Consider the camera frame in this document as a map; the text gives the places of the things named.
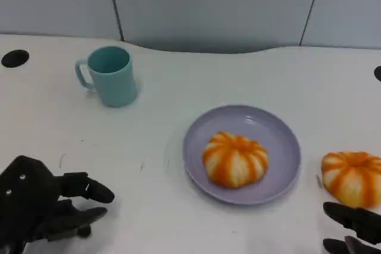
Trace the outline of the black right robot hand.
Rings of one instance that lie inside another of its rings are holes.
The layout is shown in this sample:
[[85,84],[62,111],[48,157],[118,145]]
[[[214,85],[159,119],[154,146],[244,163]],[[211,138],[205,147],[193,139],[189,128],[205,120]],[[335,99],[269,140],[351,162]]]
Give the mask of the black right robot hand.
[[324,213],[356,236],[345,236],[344,240],[323,239],[328,253],[377,253],[374,245],[380,243],[380,215],[364,208],[351,208],[335,202],[324,202]]

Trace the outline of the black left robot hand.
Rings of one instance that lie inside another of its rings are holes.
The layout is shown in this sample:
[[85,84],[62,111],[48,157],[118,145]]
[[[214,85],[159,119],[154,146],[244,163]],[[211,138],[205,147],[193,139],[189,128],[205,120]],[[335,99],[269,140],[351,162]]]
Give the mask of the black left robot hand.
[[55,176],[40,160],[16,157],[1,172],[1,253],[23,253],[38,240],[88,238],[107,209],[81,211],[74,197],[111,203],[115,194],[86,172]]

